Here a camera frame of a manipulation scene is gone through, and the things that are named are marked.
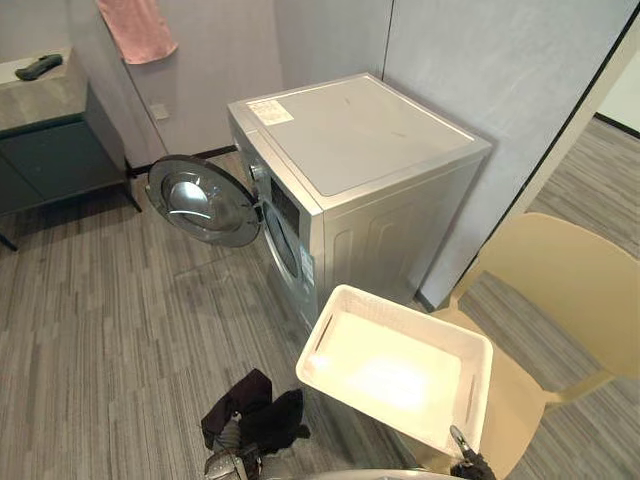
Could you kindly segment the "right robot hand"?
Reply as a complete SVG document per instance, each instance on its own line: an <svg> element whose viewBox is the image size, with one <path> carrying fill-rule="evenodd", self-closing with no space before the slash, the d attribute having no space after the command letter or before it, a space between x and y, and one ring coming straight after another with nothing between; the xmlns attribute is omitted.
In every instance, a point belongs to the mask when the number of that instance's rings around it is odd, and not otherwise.
<svg viewBox="0 0 640 480"><path fill-rule="evenodd" d="M476 453L468 444L461 430L450 426L450 434L459 447L463 460L450 468L453 477L471 480L496 480L496 476L480 453Z"/></svg>

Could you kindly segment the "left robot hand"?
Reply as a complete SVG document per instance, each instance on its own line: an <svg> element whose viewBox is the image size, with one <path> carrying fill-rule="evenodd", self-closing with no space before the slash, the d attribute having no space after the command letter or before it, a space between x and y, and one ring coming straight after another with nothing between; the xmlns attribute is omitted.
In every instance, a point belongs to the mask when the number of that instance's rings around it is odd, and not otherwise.
<svg viewBox="0 0 640 480"><path fill-rule="evenodd" d="M311 431L303 424L304 397L300 389L273 397L272 382L253 369L235 383L201 419L207 449L220 447L224 428L236 421L241 447L256 445L261 454L274 454L297 439L308 439Z"/></svg>

